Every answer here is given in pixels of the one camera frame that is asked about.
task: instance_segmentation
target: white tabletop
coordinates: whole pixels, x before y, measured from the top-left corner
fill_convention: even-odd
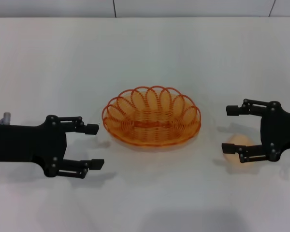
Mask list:
[[[235,132],[260,143],[260,118],[226,105],[290,112],[290,18],[0,19],[0,118],[10,111],[13,124],[101,123],[112,97],[153,85],[196,102],[196,140],[146,152],[102,126],[70,133],[66,158],[105,159],[83,180],[0,163],[0,232],[290,232],[290,150],[243,170],[221,151]]]

